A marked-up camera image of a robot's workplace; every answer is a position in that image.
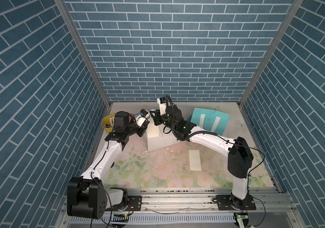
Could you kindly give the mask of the teal paper bag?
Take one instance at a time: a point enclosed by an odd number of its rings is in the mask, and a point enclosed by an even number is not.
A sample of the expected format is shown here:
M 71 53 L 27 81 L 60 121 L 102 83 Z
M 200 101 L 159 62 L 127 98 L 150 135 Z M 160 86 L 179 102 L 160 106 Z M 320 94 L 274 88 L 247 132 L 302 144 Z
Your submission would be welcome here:
M 220 111 L 195 108 L 190 121 L 206 131 L 222 136 L 230 117 L 230 115 Z

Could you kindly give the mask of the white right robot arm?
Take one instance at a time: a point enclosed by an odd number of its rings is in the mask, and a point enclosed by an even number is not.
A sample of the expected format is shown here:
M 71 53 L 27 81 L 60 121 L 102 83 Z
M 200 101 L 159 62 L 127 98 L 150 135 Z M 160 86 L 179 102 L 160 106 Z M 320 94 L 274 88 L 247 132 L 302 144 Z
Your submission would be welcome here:
M 175 105 L 168 106 L 164 114 L 155 109 L 152 109 L 150 114 L 155 125 L 163 124 L 171 129 L 177 140 L 198 143 L 223 155 L 227 159 L 227 169 L 233 175 L 231 199 L 246 200 L 249 195 L 248 178 L 252 170 L 253 154 L 244 138 L 224 138 L 217 133 L 204 130 L 184 120 L 181 111 Z

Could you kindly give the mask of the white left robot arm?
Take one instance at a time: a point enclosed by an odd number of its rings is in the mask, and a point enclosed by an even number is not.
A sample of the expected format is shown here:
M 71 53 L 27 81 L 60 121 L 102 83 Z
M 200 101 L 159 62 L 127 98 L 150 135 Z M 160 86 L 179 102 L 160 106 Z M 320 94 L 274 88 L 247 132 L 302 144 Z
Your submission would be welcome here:
M 73 177 L 67 186 L 67 214 L 71 217 L 100 219 L 106 210 L 122 211 L 128 207 L 128 193 L 123 188 L 107 190 L 103 181 L 115 160 L 121 154 L 129 137 L 142 137 L 147 130 L 150 114 L 142 109 L 137 117 L 124 111 L 117 112 L 114 126 L 105 138 L 98 157 L 79 176 Z

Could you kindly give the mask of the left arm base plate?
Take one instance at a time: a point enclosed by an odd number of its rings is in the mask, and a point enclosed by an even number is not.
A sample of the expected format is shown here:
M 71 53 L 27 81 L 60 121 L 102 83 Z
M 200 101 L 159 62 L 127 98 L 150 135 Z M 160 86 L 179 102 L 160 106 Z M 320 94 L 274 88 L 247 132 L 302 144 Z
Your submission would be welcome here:
M 106 211 L 140 211 L 142 207 L 142 196 L 133 195 L 128 196 L 127 202 L 124 203 L 124 200 L 119 205 L 114 205 L 112 208 L 106 209 Z

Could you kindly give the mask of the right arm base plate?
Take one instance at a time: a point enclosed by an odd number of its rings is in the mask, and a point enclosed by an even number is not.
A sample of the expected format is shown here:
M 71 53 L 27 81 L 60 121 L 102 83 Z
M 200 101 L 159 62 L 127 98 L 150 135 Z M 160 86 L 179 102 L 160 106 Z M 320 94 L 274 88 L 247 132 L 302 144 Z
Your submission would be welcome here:
M 254 211 L 256 205 L 252 195 L 248 194 L 245 199 L 239 199 L 234 195 L 217 195 L 213 200 L 220 211 Z

